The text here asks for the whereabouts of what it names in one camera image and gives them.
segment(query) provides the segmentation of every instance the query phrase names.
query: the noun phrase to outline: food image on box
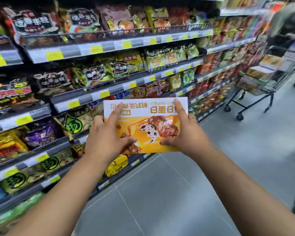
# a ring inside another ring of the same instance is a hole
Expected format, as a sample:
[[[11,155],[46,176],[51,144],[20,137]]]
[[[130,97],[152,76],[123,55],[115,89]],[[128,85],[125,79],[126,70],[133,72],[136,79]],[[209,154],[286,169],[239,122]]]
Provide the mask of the food image on box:
[[[175,98],[104,100],[104,118],[108,120],[119,103],[122,111],[116,123],[120,138],[133,136],[137,142],[123,149],[121,154],[173,152],[176,148],[164,146],[163,138],[177,137],[180,122],[174,106]],[[176,98],[188,113],[187,97]]]

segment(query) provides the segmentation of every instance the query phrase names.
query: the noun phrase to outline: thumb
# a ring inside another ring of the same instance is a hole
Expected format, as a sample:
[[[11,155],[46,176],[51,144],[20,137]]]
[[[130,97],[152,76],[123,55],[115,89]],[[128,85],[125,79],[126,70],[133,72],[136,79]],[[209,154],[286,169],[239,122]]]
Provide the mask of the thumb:
[[[161,140],[161,144],[162,145],[166,145],[166,146],[175,146],[176,145],[176,138],[163,138]]]
[[[137,141],[136,138],[134,137],[125,137],[125,138],[120,138],[120,142],[122,147],[133,144]]]

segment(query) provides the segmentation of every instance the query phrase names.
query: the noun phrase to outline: store aisle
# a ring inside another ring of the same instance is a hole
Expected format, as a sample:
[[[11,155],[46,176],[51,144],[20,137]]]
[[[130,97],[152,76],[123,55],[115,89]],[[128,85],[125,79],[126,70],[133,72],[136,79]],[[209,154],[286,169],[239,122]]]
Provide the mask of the store aisle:
[[[251,100],[247,95],[243,102]],[[295,89],[249,109],[223,109],[201,122],[212,142],[291,208],[295,196]],[[212,186],[182,153],[156,154],[85,207],[78,236],[239,235]]]

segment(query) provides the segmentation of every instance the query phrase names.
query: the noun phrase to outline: shopping cart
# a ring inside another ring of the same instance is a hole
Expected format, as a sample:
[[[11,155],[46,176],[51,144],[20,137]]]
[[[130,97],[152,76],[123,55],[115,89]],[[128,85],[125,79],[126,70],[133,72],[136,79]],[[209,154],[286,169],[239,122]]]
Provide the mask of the shopping cart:
[[[264,113],[266,113],[270,109],[270,107],[272,107],[275,92],[295,73],[295,51],[284,49],[278,46],[271,46],[268,48],[267,51],[265,51],[265,54],[263,56],[265,55],[281,57],[283,59],[283,62],[280,64],[280,66],[265,66],[264,64],[262,64],[263,67],[275,70],[275,74],[271,77],[271,79],[256,79],[246,75],[244,72],[240,73],[241,78],[237,83],[238,89],[224,107],[225,112],[231,111],[231,108],[229,106],[231,102],[234,102],[243,107],[244,109],[237,113],[236,119],[238,121],[244,119],[244,111],[256,105],[263,99],[270,97],[270,104],[264,110]],[[242,100],[244,98],[246,92],[249,92],[250,94],[255,96],[264,96],[254,103],[250,104],[249,106],[244,106],[243,104],[234,100],[240,91],[243,91],[243,93],[239,100]]]

